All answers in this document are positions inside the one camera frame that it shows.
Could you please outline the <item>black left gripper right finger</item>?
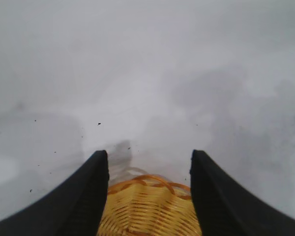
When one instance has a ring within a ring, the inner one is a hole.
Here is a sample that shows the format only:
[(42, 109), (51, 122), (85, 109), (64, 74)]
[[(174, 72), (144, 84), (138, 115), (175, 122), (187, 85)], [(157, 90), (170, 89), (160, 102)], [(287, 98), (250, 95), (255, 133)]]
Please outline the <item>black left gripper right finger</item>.
[(202, 150), (194, 150), (191, 198), (204, 236), (295, 236), (295, 219), (247, 191)]

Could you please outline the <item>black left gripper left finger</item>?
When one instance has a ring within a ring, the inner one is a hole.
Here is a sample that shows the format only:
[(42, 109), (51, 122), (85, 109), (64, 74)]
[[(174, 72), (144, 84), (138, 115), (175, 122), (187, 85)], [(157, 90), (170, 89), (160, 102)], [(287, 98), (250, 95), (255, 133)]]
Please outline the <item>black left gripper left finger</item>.
[(108, 155), (96, 151), (37, 202), (0, 221), (0, 236), (94, 236), (108, 195)]

